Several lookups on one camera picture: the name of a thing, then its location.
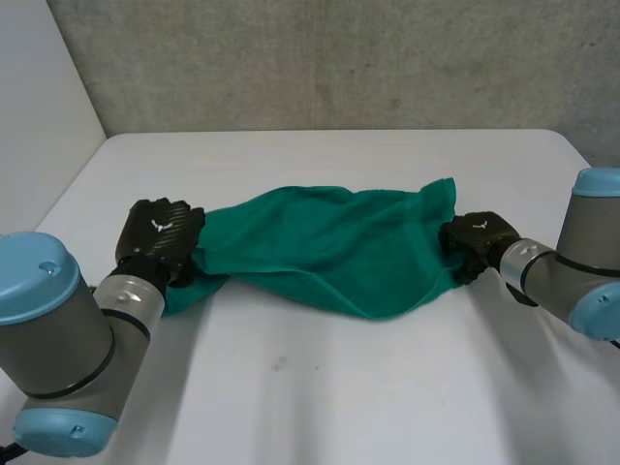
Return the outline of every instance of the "green towel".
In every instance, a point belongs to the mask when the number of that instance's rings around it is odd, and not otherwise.
[[[331,312],[401,315],[457,284],[437,233],[454,216],[452,179],[419,193],[284,187],[206,214],[192,259],[203,272],[168,289],[166,313],[215,293],[230,276]]]

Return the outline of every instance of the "table surface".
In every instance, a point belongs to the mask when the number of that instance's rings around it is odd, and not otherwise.
[[[457,213],[494,210],[554,245],[586,166],[534,130],[125,135],[40,230],[96,284],[139,199],[210,210],[285,185],[415,191],[453,176]],[[3,375],[5,443],[22,401]],[[493,272],[382,323],[231,280],[162,320],[112,442],[79,463],[615,464],[619,433],[620,352],[518,305]]]

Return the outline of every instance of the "light blue joint cap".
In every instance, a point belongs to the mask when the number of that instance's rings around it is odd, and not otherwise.
[[[74,409],[22,410],[15,419],[15,441],[53,457],[90,457],[106,448],[118,421]]]
[[[0,326],[33,320],[65,302],[79,266],[57,238],[42,232],[0,236]]]
[[[582,197],[620,197],[620,168],[581,170],[573,194]]]
[[[569,316],[572,329],[597,341],[620,338],[620,283],[607,283],[582,297]]]

